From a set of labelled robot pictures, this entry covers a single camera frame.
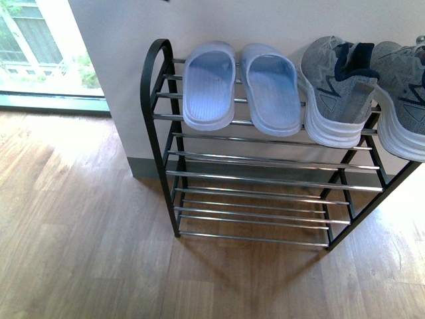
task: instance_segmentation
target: wooden floor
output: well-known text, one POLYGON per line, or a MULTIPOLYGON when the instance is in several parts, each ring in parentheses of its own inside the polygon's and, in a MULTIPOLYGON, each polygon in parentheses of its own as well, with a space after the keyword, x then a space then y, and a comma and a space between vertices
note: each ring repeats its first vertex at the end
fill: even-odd
POLYGON ((3 112, 0 150, 1 319, 425 318, 425 167, 326 253, 176 239, 111 119, 3 112))

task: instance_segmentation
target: window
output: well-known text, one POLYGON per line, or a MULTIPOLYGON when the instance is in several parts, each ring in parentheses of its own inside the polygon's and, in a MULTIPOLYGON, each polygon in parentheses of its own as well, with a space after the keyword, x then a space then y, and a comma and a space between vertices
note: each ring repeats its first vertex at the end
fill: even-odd
POLYGON ((103 96, 67 0, 0 1, 0 90, 103 96))

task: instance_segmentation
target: sneaker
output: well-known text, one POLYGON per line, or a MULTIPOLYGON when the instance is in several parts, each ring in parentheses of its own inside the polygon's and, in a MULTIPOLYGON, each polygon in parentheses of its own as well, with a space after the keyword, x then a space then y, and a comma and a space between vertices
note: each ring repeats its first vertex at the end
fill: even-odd
POLYGON ((235 53, 222 41, 197 47, 185 62, 183 119, 196 130, 228 126, 234 116, 235 53))
POLYGON ((400 158, 425 162, 425 37, 418 37, 414 47, 379 43, 371 65, 386 91, 376 98, 382 110, 378 120, 382 146, 400 158))
POLYGON ((247 45, 241 54, 240 77, 256 128, 280 137, 299 132, 297 71, 290 60, 268 45, 247 45))
POLYGON ((305 109, 305 130, 316 143, 332 148, 359 143, 379 77, 370 69, 373 47, 323 37, 304 53, 300 75, 312 101, 305 109))

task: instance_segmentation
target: white sneaker sole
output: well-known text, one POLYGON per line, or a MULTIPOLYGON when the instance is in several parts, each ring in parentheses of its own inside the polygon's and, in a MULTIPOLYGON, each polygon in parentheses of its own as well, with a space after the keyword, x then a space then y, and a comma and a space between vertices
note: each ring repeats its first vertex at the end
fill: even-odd
POLYGON ((381 106, 378 137, 383 148, 405 160, 425 162, 425 136, 401 125, 390 94, 379 86, 375 89, 375 101, 381 106))
POLYGON ((305 106, 305 130, 311 140, 330 148, 352 148, 360 141, 366 121, 359 124, 340 123, 324 118, 317 109, 314 88, 299 66, 298 85, 307 97, 305 106))

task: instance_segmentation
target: knit shoe upper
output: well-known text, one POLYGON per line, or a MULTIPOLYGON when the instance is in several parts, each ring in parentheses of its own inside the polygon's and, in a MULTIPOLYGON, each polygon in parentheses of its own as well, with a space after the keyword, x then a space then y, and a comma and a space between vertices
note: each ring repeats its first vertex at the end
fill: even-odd
POLYGON ((369 68, 374 44, 323 37, 307 49, 301 71, 315 90, 317 109, 332 121, 360 124, 371 114, 379 74, 369 68))
POLYGON ((413 47, 380 43, 373 50, 371 66, 379 72, 378 85, 390 94, 400 124, 425 135, 424 37, 418 37, 413 47))

